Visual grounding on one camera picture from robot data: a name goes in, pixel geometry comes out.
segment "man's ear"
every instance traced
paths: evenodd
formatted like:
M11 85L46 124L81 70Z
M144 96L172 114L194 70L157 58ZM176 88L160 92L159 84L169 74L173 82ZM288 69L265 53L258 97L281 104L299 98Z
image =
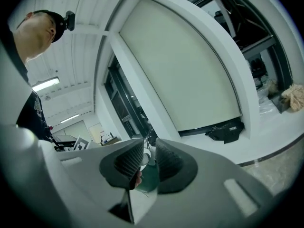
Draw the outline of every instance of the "man's ear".
M28 14L25 16L24 20L28 20L29 18L31 18L31 17L33 17L33 16L34 16L34 13L33 13L33 12L30 12L30 13L28 13Z

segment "ceiling light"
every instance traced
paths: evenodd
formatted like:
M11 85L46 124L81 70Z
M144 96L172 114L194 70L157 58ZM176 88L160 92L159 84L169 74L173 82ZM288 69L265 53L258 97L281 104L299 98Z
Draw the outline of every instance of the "ceiling light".
M33 85L33 90L37 92L37 91L45 89L47 87L59 84L59 82L60 81L59 81L58 77L50 78L46 81L40 82L39 84Z
M70 118L67 118L67 119L63 120L63 121L60 122L60 123L61 123L61 124L62 124L62 123L65 123L66 121L71 120L71 119L73 119L73 118L75 118L75 117L78 117L78 116L79 116L79 114L77 114L77 115L75 115L75 116L71 116Z

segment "black t-shirt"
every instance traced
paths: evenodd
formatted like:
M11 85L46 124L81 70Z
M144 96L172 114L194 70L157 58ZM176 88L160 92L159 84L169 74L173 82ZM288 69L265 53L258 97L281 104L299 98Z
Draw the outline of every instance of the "black t-shirt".
M27 75L28 71L20 59L15 45L14 36L7 25L1 32L1 41L16 69L29 84L29 78ZM42 111L41 100L35 91L30 94L27 102L23 106L16 124L19 127L31 130L39 139L49 141L48 137L51 136L51 133L47 128L46 120Z

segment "window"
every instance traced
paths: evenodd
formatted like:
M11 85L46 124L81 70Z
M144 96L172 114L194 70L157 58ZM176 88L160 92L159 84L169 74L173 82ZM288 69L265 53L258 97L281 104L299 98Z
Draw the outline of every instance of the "window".
M234 39L249 63L257 88L261 85L262 77L276 80L279 91L289 88L293 81L284 49L267 20L250 2L188 1L206 11Z
M149 143L154 146L157 135L116 57L109 67L105 88L130 138L148 138Z

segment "gray floor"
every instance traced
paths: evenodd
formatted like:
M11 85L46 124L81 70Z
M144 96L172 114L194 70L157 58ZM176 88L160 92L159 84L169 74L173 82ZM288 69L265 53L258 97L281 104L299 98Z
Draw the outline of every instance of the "gray floor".
M260 180L274 194L288 189L295 180L304 161L304 139L268 160L243 167Z

